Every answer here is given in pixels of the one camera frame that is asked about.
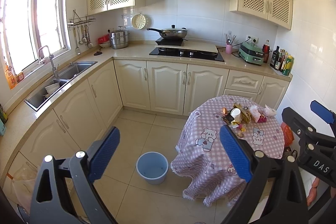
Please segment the magenta yellow snack wrapper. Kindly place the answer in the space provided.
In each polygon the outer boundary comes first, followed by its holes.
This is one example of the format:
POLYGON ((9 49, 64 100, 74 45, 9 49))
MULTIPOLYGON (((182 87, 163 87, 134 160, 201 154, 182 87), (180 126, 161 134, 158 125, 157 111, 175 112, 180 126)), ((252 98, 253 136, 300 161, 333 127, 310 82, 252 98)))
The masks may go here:
POLYGON ((259 112, 256 105, 251 106, 249 108, 249 112, 255 123, 265 123, 267 121, 267 117, 263 113, 259 112))

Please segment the gold snack bag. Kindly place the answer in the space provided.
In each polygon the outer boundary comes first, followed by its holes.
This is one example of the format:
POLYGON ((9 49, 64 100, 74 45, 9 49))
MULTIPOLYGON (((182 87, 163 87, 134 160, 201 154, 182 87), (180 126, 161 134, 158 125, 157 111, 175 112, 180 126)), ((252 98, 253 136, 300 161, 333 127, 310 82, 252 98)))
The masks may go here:
POLYGON ((239 103, 233 104, 233 109, 234 108, 239 108, 241 110, 241 122, 240 123, 250 124, 252 117, 249 112, 249 108, 246 106, 242 106, 239 103))

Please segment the chrome kitchen faucet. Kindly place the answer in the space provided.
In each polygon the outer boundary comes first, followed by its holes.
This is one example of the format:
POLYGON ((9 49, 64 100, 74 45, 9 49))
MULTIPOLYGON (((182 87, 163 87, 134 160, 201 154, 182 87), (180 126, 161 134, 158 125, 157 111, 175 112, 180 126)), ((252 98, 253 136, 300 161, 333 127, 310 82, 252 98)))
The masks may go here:
POLYGON ((42 46, 38 49, 38 64, 41 65, 46 65, 50 63, 51 64, 51 68, 52 68, 52 73, 54 75, 55 79, 59 79, 59 71, 58 71, 58 67, 55 66, 54 64, 54 55, 50 53, 50 49, 49 46, 42 46), (43 53, 44 49, 47 49, 48 54, 45 55, 43 53))

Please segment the orange plastic bag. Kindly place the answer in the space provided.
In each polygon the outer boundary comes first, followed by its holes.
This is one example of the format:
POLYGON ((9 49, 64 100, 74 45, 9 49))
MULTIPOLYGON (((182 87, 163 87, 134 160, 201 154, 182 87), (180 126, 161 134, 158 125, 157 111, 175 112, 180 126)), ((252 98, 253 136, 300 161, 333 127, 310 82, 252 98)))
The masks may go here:
POLYGON ((285 147, 289 147, 294 141, 294 136, 293 136, 292 130, 284 122, 281 123, 281 129, 282 129, 282 132, 283 132, 283 135, 284 135, 285 147))

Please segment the dark soy sauce bottle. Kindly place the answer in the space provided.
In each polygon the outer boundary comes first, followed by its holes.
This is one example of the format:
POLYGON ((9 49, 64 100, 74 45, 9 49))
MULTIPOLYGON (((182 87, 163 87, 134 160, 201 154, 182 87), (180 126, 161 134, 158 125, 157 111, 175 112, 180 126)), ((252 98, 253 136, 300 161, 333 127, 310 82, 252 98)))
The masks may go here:
POLYGON ((272 53, 272 57, 271 57, 271 60, 270 60, 270 66, 271 66, 272 68, 274 68, 275 63, 276 63, 276 61, 277 61, 277 59, 278 59, 278 56, 279 56, 279 49, 280 49, 280 47, 277 46, 276 49, 275 49, 275 50, 273 51, 273 53, 272 53))

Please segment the pink checkered tablecloth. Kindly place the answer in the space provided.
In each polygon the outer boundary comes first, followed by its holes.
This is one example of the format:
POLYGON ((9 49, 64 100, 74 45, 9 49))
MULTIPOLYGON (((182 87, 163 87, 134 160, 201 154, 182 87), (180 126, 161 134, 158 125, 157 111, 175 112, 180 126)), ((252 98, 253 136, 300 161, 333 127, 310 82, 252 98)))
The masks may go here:
MULTIPOLYGON (((245 188, 246 183, 238 176, 219 136, 225 125, 223 109, 231 110, 236 103, 242 107, 255 105, 244 97, 220 96, 207 100, 190 114, 175 147, 178 154, 170 164, 176 175, 191 178, 182 192, 183 198, 203 197, 206 206, 226 198, 233 205, 245 188)), ((264 123, 251 121, 233 131, 253 150, 261 150, 275 159, 282 157, 285 141, 276 118, 268 117, 264 123)))

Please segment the green electric grill appliance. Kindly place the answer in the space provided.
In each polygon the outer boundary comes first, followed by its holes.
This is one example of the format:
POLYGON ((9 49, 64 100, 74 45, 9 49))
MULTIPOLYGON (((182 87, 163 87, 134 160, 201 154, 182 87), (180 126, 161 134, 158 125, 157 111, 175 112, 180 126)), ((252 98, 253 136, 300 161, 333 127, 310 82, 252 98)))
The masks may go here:
POLYGON ((254 43, 243 42, 239 48, 239 56, 247 63, 262 65, 264 62, 264 52, 254 43))

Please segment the stainless steel sink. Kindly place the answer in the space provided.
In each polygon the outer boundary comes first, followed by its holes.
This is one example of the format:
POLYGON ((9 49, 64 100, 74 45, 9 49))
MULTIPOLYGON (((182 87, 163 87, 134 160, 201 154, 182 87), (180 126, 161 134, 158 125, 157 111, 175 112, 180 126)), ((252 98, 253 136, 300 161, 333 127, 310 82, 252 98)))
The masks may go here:
POLYGON ((39 88, 31 92, 25 103, 34 111, 38 111, 51 97, 60 91, 62 87, 75 79, 78 75, 95 65, 97 61, 72 62, 58 72, 59 77, 50 77, 39 88))

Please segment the pink utensil cup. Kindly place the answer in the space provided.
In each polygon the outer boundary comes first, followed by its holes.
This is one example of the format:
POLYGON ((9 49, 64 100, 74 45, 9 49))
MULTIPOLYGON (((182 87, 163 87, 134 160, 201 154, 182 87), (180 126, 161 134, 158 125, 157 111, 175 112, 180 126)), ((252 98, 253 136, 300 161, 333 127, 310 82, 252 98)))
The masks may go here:
POLYGON ((227 44, 226 45, 226 54, 231 55, 232 54, 232 49, 233 49, 233 46, 230 45, 230 44, 227 44))

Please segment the black gas stove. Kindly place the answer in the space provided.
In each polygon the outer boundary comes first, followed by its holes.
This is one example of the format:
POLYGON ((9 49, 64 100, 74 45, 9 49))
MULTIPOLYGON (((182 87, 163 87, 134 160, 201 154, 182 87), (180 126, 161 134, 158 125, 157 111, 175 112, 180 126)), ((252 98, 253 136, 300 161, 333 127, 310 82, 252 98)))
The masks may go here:
POLYGON ((169 56, 169 57, 185 57, 191 59, 202 59, 211 61, 224 62, 220 53, 205 52, 205 51, 193 51, 176 48, 155 48, 149 55, 153 56, 169 56))

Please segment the wok with lid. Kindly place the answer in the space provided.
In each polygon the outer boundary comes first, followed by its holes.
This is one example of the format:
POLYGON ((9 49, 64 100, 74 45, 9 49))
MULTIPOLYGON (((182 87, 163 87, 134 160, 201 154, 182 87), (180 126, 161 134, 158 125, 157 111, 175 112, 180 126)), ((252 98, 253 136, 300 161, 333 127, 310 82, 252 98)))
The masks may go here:
POLYGON ((175 28, 175 25, 161 30, 157 28, 147 28, 146 30, 155 31, 164 39, 184 39, 188 33, 186 28, 175 28))

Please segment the red bowl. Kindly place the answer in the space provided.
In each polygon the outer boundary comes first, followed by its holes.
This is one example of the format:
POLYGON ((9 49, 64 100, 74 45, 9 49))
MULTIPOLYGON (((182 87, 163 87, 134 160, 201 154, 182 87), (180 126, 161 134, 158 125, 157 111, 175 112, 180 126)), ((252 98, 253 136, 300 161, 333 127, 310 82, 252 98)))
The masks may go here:
POLYGON ((108 34, 98 38, 97 41, 98 41, 98 45, 101 48, 109 48, 110 47, 110 39, 109 39, 108 34))

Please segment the stainless steel stockpot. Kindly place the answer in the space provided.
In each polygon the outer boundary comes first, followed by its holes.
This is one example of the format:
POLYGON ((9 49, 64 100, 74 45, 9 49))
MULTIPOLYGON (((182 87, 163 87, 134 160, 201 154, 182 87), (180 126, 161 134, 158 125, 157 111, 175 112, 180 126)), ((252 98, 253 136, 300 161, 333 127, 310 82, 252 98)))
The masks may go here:
POLYGON ((118 30, 108 30, 110 46, 114 50, 126 48, 129 45, 129 31, 125 26, 119 26, 118 30))

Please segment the window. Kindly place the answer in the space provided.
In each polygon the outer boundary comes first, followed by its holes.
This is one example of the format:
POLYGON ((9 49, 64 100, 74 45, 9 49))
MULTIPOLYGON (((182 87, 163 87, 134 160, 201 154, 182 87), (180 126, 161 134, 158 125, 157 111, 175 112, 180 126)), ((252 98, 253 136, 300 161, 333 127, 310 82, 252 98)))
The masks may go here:
POLYGON ((65 0, 1 0, 1 47, 5 69, 32 73, 48 55, 70 49, 65 0))

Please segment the round cream steamer tray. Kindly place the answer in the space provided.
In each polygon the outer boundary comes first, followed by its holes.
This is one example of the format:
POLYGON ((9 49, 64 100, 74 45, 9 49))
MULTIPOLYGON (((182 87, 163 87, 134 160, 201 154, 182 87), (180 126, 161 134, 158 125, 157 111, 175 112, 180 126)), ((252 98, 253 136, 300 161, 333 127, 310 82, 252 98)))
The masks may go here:
POLYGON ((147 24, 146 16, 143 14, 135 14, 131 19, 131 26, 136 30, 143 29, 147 24))

